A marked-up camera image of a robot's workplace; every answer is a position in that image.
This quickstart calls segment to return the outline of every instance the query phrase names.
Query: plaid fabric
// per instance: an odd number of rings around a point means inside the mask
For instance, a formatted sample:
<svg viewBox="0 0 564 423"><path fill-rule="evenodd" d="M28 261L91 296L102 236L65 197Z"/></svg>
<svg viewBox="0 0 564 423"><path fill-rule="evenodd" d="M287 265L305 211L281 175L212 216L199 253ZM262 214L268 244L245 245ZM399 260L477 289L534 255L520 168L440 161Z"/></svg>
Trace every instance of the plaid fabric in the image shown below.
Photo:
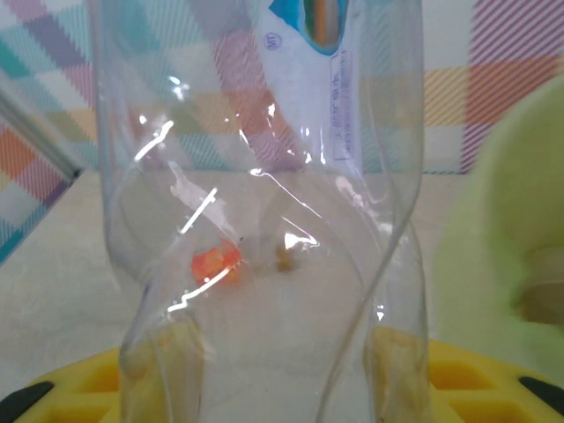
<svg viewBox="0 0 564 423"><path fill-rule="evenodd" d="M237 128L215 122L214 113L226 99L214 68L203 72L202 67L190 67L195 57L200 63L213 64L211 57L204 57L210 53L203 48L205 33L197 25L191 3L198 2L127 2L128 10L120 13L126 17L122 30L135 56L130 61L131 75L139 81L140 97L144 88L148 96L154 97L155 90L166 96L163 74L201 81L207 94L199 96L194 106L209 113L199 120L184 119L181 144L198 167L226 168L222 145L232 142ZM375 2L380 7L389 3ZM426 170L467 172L483 139L505 111L560 72L564 3L423 0L423 9ZM386 37L393 28L380 15L369 18L375 23L373 36L382 42L363 46L369 52L363 60L378 57L377 66L385 70L390 58ZM0 68L96 167L92 49L85 1L0 0ZM219 146L209 145L206 131L221 138ZM363 133L373 136L366 129ZM364 153L365 165L378 161L377 152L368 148Z"/></svg>
<svg viewBox="0 0 564 423"><path fill-rule="evenodd" d="M0 264L68 186L39 153L0 119Z"/></svg>

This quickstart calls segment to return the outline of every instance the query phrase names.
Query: white surface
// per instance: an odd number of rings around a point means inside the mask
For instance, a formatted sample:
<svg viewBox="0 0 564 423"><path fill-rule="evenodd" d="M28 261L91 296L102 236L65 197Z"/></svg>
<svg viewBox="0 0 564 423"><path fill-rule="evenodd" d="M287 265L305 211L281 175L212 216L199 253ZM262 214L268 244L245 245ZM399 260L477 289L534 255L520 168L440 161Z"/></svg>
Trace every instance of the white surface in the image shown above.
<svg viewBox="0 0 564 423"><path fill-rule="evenodd" d="M462 176L423 178L413 223L426 273ZM428 299L431 336L433 299ZM99 177L86 173L0 268L0 397L120 344L134 310L104 248Z"/></svg>

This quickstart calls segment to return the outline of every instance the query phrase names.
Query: clear plastic bottle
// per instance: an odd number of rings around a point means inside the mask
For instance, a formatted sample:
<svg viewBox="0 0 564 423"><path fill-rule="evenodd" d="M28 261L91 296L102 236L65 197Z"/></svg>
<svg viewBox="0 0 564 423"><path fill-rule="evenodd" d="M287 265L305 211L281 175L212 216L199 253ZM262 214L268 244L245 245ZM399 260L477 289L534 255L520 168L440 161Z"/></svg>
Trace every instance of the clear plastic bottle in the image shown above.
<svg viewBox="0 0 564 423"><path fill-rule="evenodd" d="M122 421L427 421L419 2L91 13Z"/></svg>

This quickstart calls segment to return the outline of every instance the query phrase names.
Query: yellow ice cube tray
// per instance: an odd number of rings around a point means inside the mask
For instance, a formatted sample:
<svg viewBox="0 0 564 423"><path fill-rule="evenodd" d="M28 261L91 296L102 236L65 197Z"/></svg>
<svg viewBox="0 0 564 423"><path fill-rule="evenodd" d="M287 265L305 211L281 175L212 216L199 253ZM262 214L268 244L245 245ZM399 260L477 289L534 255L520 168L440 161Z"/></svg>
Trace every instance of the yellow ice cube tray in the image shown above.
<svg viewBox="0 0 564 423"><path fill-rule="evenodd" d="M0 423L117 423L117 354L104 352L33 381L32 400L11 409L20 417L0 415ZM429 370L435 422L564 423L564 390L523 368L431 341ZM12 400L29 397L23 391Z"/></svg>

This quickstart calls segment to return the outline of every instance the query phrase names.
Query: checkered background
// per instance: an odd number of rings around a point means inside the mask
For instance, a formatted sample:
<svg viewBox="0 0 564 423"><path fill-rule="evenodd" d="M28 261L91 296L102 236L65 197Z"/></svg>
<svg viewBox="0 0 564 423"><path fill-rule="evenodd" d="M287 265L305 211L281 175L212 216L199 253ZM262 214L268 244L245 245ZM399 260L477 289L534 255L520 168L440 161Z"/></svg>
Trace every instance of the checkered background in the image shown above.
<svg viewBox="0 0 564 423"><path fill-rule="evenodd" d="M189 1L129 1L138 2L132 16L137 28L148 28L141 35L131 26L132 47L169 57L172 71L185 73L189 61L176 52L188 51L198 37L189 25ZM505 111L563 69L564 1L423 0L423 13L426 171L465 173ZM85 1L0 0L0 69L97 167ZM217 100L208 99L211 107ZM210 156L203 156L208 163ZM0 261L65 187L55 169L0 121Z"/></svg>

